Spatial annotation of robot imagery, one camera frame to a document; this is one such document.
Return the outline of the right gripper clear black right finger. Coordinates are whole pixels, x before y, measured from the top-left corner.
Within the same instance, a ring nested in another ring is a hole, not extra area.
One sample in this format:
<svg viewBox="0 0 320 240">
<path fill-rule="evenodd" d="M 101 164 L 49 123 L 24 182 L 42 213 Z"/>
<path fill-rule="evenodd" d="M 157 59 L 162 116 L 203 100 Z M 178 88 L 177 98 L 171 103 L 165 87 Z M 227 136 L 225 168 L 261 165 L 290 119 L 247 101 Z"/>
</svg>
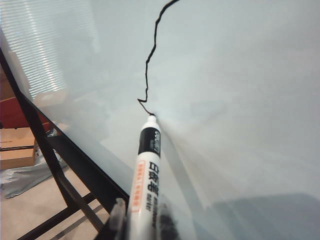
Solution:
<svg viewBox="0 0 320 240">
<path fill-rule="evenodd" d="M 181 240 L 169 199 L 161 196 L 156 217 L 156 240 Z"/>
</svg>

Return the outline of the right gripper clear black left finger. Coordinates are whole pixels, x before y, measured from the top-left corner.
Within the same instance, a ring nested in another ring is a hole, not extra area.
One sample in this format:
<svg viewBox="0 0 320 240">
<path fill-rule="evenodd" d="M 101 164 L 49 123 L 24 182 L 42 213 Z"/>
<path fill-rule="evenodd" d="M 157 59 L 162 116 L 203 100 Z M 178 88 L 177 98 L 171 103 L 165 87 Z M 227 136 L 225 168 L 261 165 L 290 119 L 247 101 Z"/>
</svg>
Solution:
<svg viewBox="0 0 320 240">
<path fill-rule="evenodd" d="M 126 202 L 117 198 L 108 219 L 109 229 L 115 233 L 115 240 L 123 240 L 126 228 Z"/>
</svg>

